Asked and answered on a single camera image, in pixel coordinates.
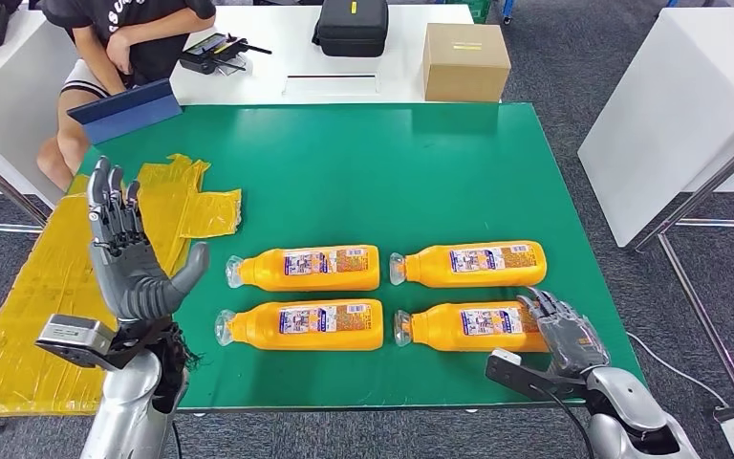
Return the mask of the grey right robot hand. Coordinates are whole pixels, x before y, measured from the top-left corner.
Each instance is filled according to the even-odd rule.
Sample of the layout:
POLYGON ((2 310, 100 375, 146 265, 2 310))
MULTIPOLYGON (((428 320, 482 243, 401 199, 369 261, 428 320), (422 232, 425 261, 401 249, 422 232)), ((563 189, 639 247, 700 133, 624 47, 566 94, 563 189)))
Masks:
POLYGON ((593 368, 608 366, 611 357, 586 316, 551 292, 527 287, 528 295, 517 295, 535 320, 551 355, 551 371, 567 378, 580 378, 593 368))

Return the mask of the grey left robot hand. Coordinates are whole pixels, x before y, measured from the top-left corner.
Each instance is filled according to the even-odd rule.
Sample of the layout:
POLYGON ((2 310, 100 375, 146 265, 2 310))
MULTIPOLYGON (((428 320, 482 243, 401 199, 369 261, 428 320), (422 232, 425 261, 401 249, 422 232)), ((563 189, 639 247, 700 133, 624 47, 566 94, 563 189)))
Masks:
POLYGON ((167 274, 144 229, 140 183, 122 188, 122 178, 122 168, 101 156, 87 184, 89 254, 97 284, 105 305, 119 320, 169 317, 207 271, 208 244, 192 246, 185 264, 167 274))

